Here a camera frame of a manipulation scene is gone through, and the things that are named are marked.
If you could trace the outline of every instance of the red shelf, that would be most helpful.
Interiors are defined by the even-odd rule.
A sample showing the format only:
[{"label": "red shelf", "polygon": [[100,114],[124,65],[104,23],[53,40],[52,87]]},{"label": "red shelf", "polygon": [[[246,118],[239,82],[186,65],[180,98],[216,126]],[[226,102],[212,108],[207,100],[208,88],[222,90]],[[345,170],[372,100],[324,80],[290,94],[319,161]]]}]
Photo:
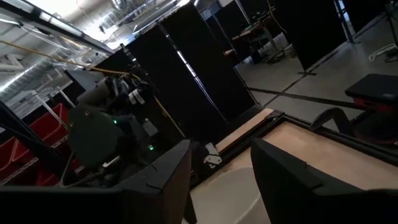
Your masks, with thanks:
[{"label": "red shelf", "polygon": [[[68,109],[63,104],[58,104],[53,111],[65,123],[69,123]],[[50,113],[46,113],[29,126],[39,138],[48,146],[68,135],[68,130],[58,122]],[[15,150],[12,153],[12,162],[26,164],[34,158],[33,154],[20,141],[16,142]]]},{"label": "red shelf", "polygon": [[[80,163],[77,159],[74,159],[72,161],[72,169],[73,170],[77,170],[77,168],[80,167]],[[36,185],[37,186],[54,186],[57,185],[60,182],[60,179],[58,179],[57,176],[55,176],[54,174],[41,169],[39,171],[39,174],[37,176],[36,179]]]},{"label": "red shelf", "polygon": [[12,162],[12,152],[16,145],[16,138],[11,138],[0,146],[0,179],[3,180],[21,165]]}]

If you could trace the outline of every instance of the white cable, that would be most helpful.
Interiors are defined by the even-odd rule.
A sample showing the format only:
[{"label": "white cable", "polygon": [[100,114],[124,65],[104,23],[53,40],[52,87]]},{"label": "white cable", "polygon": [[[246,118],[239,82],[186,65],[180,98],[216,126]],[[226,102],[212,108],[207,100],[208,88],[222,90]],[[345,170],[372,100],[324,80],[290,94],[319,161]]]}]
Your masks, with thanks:
[{"label": "white cable", "polygon": [[39,35],[36,35],[36,34],[34,34],[33,32],[31,32],[31,31],[29,31],[29,30],[27,30],[27,29],[25,29],[25,28],[23,28],[23,27],[21,27],[21,29],[24,30],[25,32],[27,32],[27,33],[29,33],[29,34],[32,34],[33,36],[39,38],[40,40],[43,40],[44,42],[51,44],[52,46],[60,47],[60,48],[62,48],[62,49],[64,49],[64,50],[70,50],[69,48],[66,48],[66,47],[64,47],[64,46],[62,46],[62,45],[60,45],[60,44],[57,44],[57,43],[55,43],[55,42],[52,42],[51,40],[48,40],[48,39],[46,39],[46,38],[44,38],[44,37],[41,37],[41,36],[39,36]]},{"label": "white cable", "polygon": [[375,51],[373,54],[369,55],[369,61],[374,62],[376,57],[386,53],[389,50],[397,49],[398,47],[395,44],[389,44],[385,47],[382,47],[381,49]]},{"label": "white cable", "polygon": [[51,34],[44,34],[44,33],[42,33],[42,32],[40,32],[40,31],[38,31],[38,30],[36,30],[36,29],[27,29],[27,30],[29,30],[29,31],[31,31],[31,32],[35,32],[36,34],[40,34],[40,35],[43,35],[43,36],[45,36],[45,37],[54,37],[53,35],[51,35]]}]

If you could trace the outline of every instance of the cable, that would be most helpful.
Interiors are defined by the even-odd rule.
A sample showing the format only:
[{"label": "cable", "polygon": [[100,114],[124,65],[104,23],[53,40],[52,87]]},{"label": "cable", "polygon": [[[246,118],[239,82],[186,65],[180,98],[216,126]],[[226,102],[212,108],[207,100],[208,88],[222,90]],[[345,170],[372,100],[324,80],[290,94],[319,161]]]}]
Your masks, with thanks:
[{"label": "cable", "polygon": [[67,173],[67,170],[69,169],[70,164],[72,163],[72,159],[73,159],[74,155],[75,155],[75,152],[72,151],[72,153],[69,156],[68,162],[67,162],[67,164],[66,164],[66,166],[65,166],[65,168],[64,168],[64,170],[62,172],[62,176],[61,176],[61,179],[60,179],[60,187],[61,188],[66,188],[67,189],[67,188],[70,188],[70,187],[75,187],[77,185],[83,184],[84,182],[87,182],[87,181],[89,181],[89,180],[91,180],[91,179],[93,179],[95,177],[98,177],[98,176],[103,174],[103,172],[99,171],[99,172],[97,172],[95,174],[87,175],[86,177],[82,178],[81,180],[78,180],[75,183],[72,183],[70,185],[64,185],[63,184],[63,179],[65,178],[65,174]]},{"label": "cable", "polygon": [[38,144],[38,145],[40,145],[40,146],[42,146],[42,147],[47,147],[47,148],[48,148],[48,146],[44,145],[43,143],[38,142],[37,140],[32,139],[32,138],[30,138],[30,137],[27,137],[27,136],[24,135],[24,134],[21,134],[20,132],[16,131],[15,129],[10,128],[9,126],[6,126],[6,125],[4,125],[4,124],[0,124],[0,127],[4,128],[4,129],[6,129],[6,130],[11,131],[11,132],[14,133],[14,135],[16,135],[16,136],[21,136],[21,137],[23,137],[23,138],[26,138],[26,139],[32,141],[32,142],[35,142],[36,144]]},{"label": "cable", "polygon": [[44,57],[48,57],[48,58],[57,60],[59,62],[65,62],[65,63],[69,63],[71,65],[77,65],[77,66],[85,67],[85,68],[92,69],[92,70],[98,71],[98,72],[106,72],[106,73],[117,74],[117,75],[128,75],[129,74],[128,72],[118,72],[118,71],[114,71],[114,70],[107,70],[107,69],[102,69],[102,68],[95,68],[95,67],[90,67],[90,66],[86,66],[86,65],[81,65],[79,63],[71,62],[71,61],[68,61],[68,60],[63,59],[63,58],[58,58],[58,57],[54,57],[54,56],[47,55],[47,54],[44,54],[44,53],[40,53],[40,52],[38,52],[36,50],[27,49],[25,47],[21,47],[21,46],[18,46],[16,44],[12,44],[12,43],[4,41],[4,40],[0,40],[0,43],[6,44],[6,45],[9,45],[9,46],[21,49],[21,50],[25,50],[25,51],[30,52],[32,54],[37,54],[37,55],[41,55],[41,56],[44,56]]},{"label": "cable", "polygon": [[156,103],[160,106],[160,108],[162,109],[162,111],[167,115],[167,117],[169,117],[169,119],[171,120],[171,122],[173,122],[174,126],[178,129],[178,131],[180,132],[180,134],[185,138],[184,133],[181,131],[181,129],[179,128],[179,126],[176,124],[176,122],[174,121],[174,119],[171,117],[171,115],[167,112],[167,110],[163,107],[163,105],[160,103],[160,101],[157,99],[157,97],[155,96],[155,101]]},{"label": "cable", "polygon": [[27,32],[28,34],[33,35],[34,37],[39,38],[40,40],[43,40],[44,42],[46,42],[46,43],[48,43],[48,44],[51,44],[51,45],[54,46],[54,47],[59,47],[59,48],[62,48],[62,49],[64,49],[64,50],[70,50],[69,48],[66,48],[66,47],[64,47],[64,46],[62,46],[62,45],[60,45],[60,44],[57,44],[57,43],[55,43],[55,42],[53,42],[53,41],[51,41],[51,40],[48,40],[48,39],[46,39],[46,38],[44,38],[44,37],[41,37],[41,36],[39,36],[39,35],[36,35],[36,34],[34,34],[33,32],[31,32],[31,31],[29,31],[29,30],[27,30],[27,29],[25,29],[25,28],[23,28],[23,27],[21,27],[21,29],[24,30],[25,32]]},{"label": "cable", "polygon": [[[81,67],[89,68],[89,69],[92,69],[92,70],[94,70],[94,71],[107,72],[107,73],[113,73],[113,74],[118,74],[118,75],[130,75],[130,73],[128,73],[128,72],[118,72],[118,71],[113,71],[113,70],[107,70],[107,69],[102,69],[102,68],[95,68],[95,67],[91,67],[91,66],[86,66],[86,65],[79,64],[79,63],[75,63],[75,62],[70,62],[70,61],[65,60],[65,59],[63,59],[63,58],[58,58],[58,57],[53,57],[53,56],[50,56],[50,55],[47,55],[47,54],[43,54],[43,53],[40,53],[40,52],[38,52],[38,51],[36,51],[36,50],[27,49],[27,48],[25,48],[25,47],[21,47],[21,46],[18,46],[18,45],[16,45],[16,44],[12,44],[12,43],[7,42],[7,41],[4,41],[4,40],[0,40],[0,43],[6,44],[6,45],[10,45],[10,46],[12,46],[12,47],[15,47],[15,48],[18,48],[18,49],[21,49],[21,50],[25,50],[25,51],[30,52],[30,53],[33,53],[33,54],[38,54],[38,55],[41,55],[41,56],[44,56],[44,57],[48,57],[48,58],[57,60],[57,61],[59,61],[59,62],[65,62],[65,63],[69,63],[69,64],[72,64],[72,65],[78,65],[78,66],[81,66]],[[132,75],[134,78],[136,78],[136,79],[138,79],[138,80],[141,80],[141,78],[138,77],[137,75],[135,75],[135,74],[131,74],[131,75]],[[162,111],[169,117],[169,119],[171,120],[171,122],[174,124],[174,126],[175,126],[175,127],[178,129],[178,131],[181,133],[181,135],[182,135],[183,137],[185,137],[184,133],[181,131],[181,129],[179,128],[179,126],[178,126],[178,125],[176,124],[176,122],[173,120],[173,118],[171,117],[171,115],[169,114],[169,112],[167,112],[167,110],[163,107],[162,103],[156,98],[156,96],[155,96],[155,100],[156,100],[156,103],[159,105],[159,107],[162,109]]]},{"label": "cable", "polygon": [[376,57],[384,54],[385,52],[389,51],[389,50],[394,50],[397,49],[398,47],[395,44],[389,44],[385,47],[382,47],[381,49],[375,51],[373,54],[369,55],[369,61],[374,62]]},{"label": "cable", "polygon": [[28,29],[29,31],[31,31],[31,32],[35,32],[36,34],[40,34],[40,35],[43,35],[43,36],[45,36],[45,37],[54,37],[53,35],[48,35],[48,34],[44,34],[44,33],[42,33],[42,32],[40,32],[39,30],[35,30],[35,29]]},{"label": "cable", "polygon": [[272,13],[272,7],[271,4],[269,3],[269,0],[266,0],[268,3],[268,8],[269,8],[269,14],[271,15],[271,17],[274,19],[274,21],[276,22],[276,24],[278,24],[279,28],[281,28],[286,34],[287,31],[279,24],[278,20],[276,20],[274,13]]}]

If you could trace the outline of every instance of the metal shelving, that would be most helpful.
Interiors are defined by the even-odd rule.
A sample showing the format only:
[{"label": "metal shelving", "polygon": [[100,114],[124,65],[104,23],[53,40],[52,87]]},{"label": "metal shelving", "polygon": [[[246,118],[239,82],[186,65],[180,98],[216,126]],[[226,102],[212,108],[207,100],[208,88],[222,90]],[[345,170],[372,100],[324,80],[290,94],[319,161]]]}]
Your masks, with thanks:
[{"label": "metal shelving", "polygon": [[[63,144],[66,140],[68,139],[68,136],[65,136],[64,138],[62,138],[61,140],[59,140],[58,142],[56,142],[54,145],[52,145],[51,147],[53,149],[58,148],[61,144]],[[35,165],[37,165],[37,162],[39,161],[38,158],[34,158],[31,161],[29,161],[28,163],[26,163],[25,165],[23,165],[21,168],[19,168],[17,171],[15,171],[13,174],[11,174],[10,176],[8,176],[7,178],[5,178],[4,180],[1,181],[0,185],[6,185],[8,183],[11,183],[13,180],[15,180],[18,176],[20,176],[22,173],[27,172],[27,170],[33,168]]]}]

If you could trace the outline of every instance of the metal stand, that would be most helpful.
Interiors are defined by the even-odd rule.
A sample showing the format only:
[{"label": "metal stand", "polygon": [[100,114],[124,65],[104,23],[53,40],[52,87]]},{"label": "metal stand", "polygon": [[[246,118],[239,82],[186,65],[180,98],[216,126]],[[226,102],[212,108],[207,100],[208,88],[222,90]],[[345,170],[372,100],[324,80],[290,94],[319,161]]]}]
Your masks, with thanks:
[{"label": "metal stand", "polygon": [[76,108],[75,104],[72,102],[72,100],[69,99],[69,97],[62,91],[61,87],[57,86],[55,88],[56,90],[58,90],[61,95],[66,99],[66,101],[73,107]]},{"label": "metal stand", "polygon": [[249,19],[248,15],[246,14],[246,12],[244,11],[241,2],[239,0],[235,0],[235,2],[238,5],[239,9],[241,10],[245,20],[248,22],[248,24],[251,24],[250,19]]},{"label": "metal stand", "polygon": [[42,105],[45,107],[45,109],[47,109],[47,111],[49,111],[49,113],[55,118],[57,119],[57,121],[59,123],[61,123],[67,130],[69,130],[69,126],[67,124],[65,124],[65,122],[62,121],[62,119],[51,109],[51,107],[36,93],[36,91],[34,91],[34,95],[36,96],[36,98],[42,103]]},{"label": "metal stand", "polygon": [[299,74],[299,75],[317,75],[317,73],[307,72],[305,70],[304,70],[304,72],[297,72],[297,74]]},{"label": "metal stand", "polygon": [[338,13],[340,15],[341,23],[343,24],[345,33],[347,35],[348,42],[351,43],[351,44],[360,44],[360,42],[355,42],[355,40],[353,38],[353,35],[351,34],[351,31],[349,31],[349,27],[348,27],[347,21],[344,18],[344,12],[343,12],[338,0],[335,0],[335,4],[336,4],[337,10],[338,10]]},{"label": "metal stand", "polygon": [[0,101],[0,127],[10,130],[40,161],[48,171],[61,178],[67,160],[48,147],[8,106]]},{"label": "metal stand", "polygon": [[[392,16],[392,12],[389,9],[388,5],[386,5],[386,14],[387,14],[387,21],[388,21],[388,23],[390,25],[392,36],[394,38],[394,43],[395,43],[396,46],[398,46],[398,39],[397,39],[396,29],[394,27],[394,24],[392,23],[392,18],[394,18],[394,17]],[[395,49],[395,52],[393,54],[390,54],[389,58],[387,58],[384,62],[386,62],[386,63],[398,62],[398,59],[391,60],[392,58],[397,58],[397,57],[398,57],[398,50]]]}]

